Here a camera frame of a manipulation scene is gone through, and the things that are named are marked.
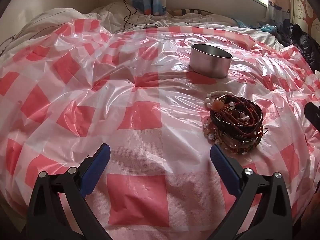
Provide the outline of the white striped duvet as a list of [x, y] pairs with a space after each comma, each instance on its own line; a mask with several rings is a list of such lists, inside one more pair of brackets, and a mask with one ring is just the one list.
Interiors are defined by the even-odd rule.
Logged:
[[99, 20], [100, 24], [112, 34], [143, 28], [173, 26], [223, 29], [247, 34], [254, 40], [262, 42], [277, 51], [284, 48], [274, 35], [259, 29], [252, 29], [243, 25], [240, 20], [234, 20], [226, 16], [186, 14], [173, 17], [168, 12], [159, 16], [144, 15], [130, 5], [125, 6], [124, 3], [114, 2], [105, 7], [94, 9], [89, 14], [82, 14], [71, 8], [56, 8], [37, 15], [12, 38], [12, 41], [1, 52], [1, 63], [11, 58], [21, 48], [31, 44], [31, 40], [46, 36], [61, 25], [75, 19]]

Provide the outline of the round silver metal tin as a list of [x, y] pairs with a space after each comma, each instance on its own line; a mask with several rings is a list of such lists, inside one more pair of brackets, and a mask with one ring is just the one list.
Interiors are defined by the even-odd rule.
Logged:
[[201, 75], [222, 79], [228, 75], [232, 55], [209, 44], [193, 44], [191, 46], [189, 67]]

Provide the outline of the striped brown pillow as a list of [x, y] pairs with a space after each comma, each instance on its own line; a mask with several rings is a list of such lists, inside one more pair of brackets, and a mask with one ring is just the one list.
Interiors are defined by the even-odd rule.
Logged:
[[172, 15], [173, 17], [183, 16], [186, 14], [200, 14], [202, 16], [211, 15], [213, 12], [200, 10], [200, 9], [177, 9], [177, 10], [170, 10], [167, 9], [167, 12]]

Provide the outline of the light blue plastic bag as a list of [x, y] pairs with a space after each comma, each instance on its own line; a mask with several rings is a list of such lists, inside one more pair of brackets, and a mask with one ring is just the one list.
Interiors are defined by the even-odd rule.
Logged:
[[272, 35], [276, 35], [277, 34], [277, 27], [274, 25], [265, 24], [260, 28], [260, 31], [267, 32]]

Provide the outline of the black jacket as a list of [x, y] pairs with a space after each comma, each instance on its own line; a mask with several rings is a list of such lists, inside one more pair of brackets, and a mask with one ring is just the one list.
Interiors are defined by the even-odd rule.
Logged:
[[319, 72], [319, 44], [309, 34], [304, 32], [298, 24], [289, 24], [286, 28], [277, 29], [277, 39], [284, 45], [294, 45], [303, 55], [313, 73]]

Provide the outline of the red white checkered plastic sheet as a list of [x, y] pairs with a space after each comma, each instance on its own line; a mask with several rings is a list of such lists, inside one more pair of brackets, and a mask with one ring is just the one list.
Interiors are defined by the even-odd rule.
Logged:
[[[228, 75], [194, 72], [193, 44], [229, 52]], [[112, 34], [73, 20], [1, 63], [1, 195], [25, 215], [41, 171], [65, 172], [106, 143], [110, 162], [86, 200], [113, 238], [205, 239], [234, 202], [203, 134], [215, 91], [262, 109], [261, 143], [238, 161], [280, 172], [297, 218], [319, 182], [319, 133], [303, 113], [319, 103], [319, 80], [294, 46], [201, 27]]]

